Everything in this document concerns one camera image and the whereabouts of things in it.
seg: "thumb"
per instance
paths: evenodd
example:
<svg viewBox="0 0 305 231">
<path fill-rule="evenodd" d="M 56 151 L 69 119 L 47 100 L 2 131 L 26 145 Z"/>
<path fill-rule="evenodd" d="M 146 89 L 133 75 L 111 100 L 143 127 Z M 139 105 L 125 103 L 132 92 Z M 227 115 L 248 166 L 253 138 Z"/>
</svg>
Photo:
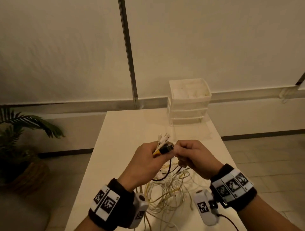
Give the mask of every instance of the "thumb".
<svg viewBox="0 0 305 231">
<path fill-rule="evenodd" d="M 193 149 L 183 148 L 179 145 L 174 146 L 174 152 L 176 157 L 183 156 L 191 159 L 191 157 L 194 155 Z"/>
<path fill-rule="evenodd" d="M 167 161 L 172 159 L 175 156 L 175 153 L 173 151 L 157 156 L 154 161 L 158 163 L 158 165 L 163 166 Z"/>
</svg>

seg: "tabletop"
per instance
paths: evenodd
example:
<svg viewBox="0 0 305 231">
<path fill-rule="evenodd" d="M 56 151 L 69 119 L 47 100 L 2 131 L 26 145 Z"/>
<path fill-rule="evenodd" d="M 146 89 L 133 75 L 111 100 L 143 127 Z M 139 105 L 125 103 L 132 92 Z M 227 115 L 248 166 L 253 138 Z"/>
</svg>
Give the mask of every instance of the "tabletop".
<svg viewBox="0 0 305 231">
<path fill-rule="evenodd" d="M 166 108 L 107 112 L 93 153 L 88 163 L 83 181 L 76 196 L 65 231 L 73 231 L 87 216 L 91 202 L 99 189 L 112 178 L 118 178 L 131 160 L 135 150 L 142 143 L 157 140 L 159 133 L 171 134 L 171 141 L 178 139 L 200 140 L 222 163 L 236 167 L 213 122 L 206 115 L 201 124 L 170 126 Z M 195 177 L 197 184 L 208 187 L 210 181 Z M 246 230 L 237 213 L 232 208 L 219 213 L 228 216 L 240 231 Z M 160 230 L 160 222 L 148 215 L 152 231 Z M 235 230 L 226 219 L 220 218 L 215 226 L 206 226 L 196 208 L 183 206 L 175 213 L 172 221 L 183 230 Z M 136 230 L 144 230 L 143 221 Z"/>
</svg>

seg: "forearm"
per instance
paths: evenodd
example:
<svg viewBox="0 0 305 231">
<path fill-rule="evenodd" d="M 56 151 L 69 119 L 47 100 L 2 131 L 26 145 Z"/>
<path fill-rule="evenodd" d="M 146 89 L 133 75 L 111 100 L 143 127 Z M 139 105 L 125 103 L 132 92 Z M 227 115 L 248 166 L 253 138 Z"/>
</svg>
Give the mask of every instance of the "forearm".
<svg viewBox="0 0 305 231">
<path fill-rule="evenodd" d="M 300 231 L 259 196 L 238 212 L 238 216 L 248 231 Z"/>
<path fill-rule="evenodd" d="M 89 216 L 87 216 L 75 229 L 75 231 L 105 231 L 104 229 L 98 227 L 96 224 L 90 220 Z"/>
</svg>

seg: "hand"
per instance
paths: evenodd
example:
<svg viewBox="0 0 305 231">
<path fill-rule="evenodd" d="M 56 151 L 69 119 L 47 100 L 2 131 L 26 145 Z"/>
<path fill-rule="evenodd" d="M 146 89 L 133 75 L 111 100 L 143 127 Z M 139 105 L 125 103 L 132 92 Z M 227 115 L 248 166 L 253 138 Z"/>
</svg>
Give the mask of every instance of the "hand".
<svg viewBox="0 0 305 231">
<path fill-rule="evenodd" d="M 127 190 L 132 192 L 136 187 L 146 184 L 160 171 L 166 161 L 174 157 L 174 152 L 153 158 L 158 142 L 142 144 L 135 151 L 127 168 L 117 181 Z"/>
<path fill-rule="evenodd" d="M 204 179 L 211 179 L 223 166 L 198 140 L 179 140 L 174 151 L 180 166 L 188 165 Z"/>
</svg>

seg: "white sensor device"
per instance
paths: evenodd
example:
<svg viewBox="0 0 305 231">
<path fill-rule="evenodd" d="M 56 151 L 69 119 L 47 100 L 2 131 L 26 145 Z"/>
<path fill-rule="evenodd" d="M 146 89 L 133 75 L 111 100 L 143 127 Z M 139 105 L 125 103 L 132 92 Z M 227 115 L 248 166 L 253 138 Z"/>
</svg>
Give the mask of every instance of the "white sensor device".
<svg viewBox="0 0 305 231">
<path fill-rule="evenodd" d="M 139 226 L 148 209 L 148 201 L 143 193 L 135 193 L 133 205 L 136 208 L 136 212 L 131 225 L 128 227 L 129 229 L 134 229 Z"/>
<path fill-rule="evenodd" d="M 208 190 L 199 190 L 193 195 L 193 201 L 200 214 L 202 221 L 207 226 L 214 226 L 219 222 L 217 216 L 217 203 L 213 199 L 213 195 Z"/>
</svg>

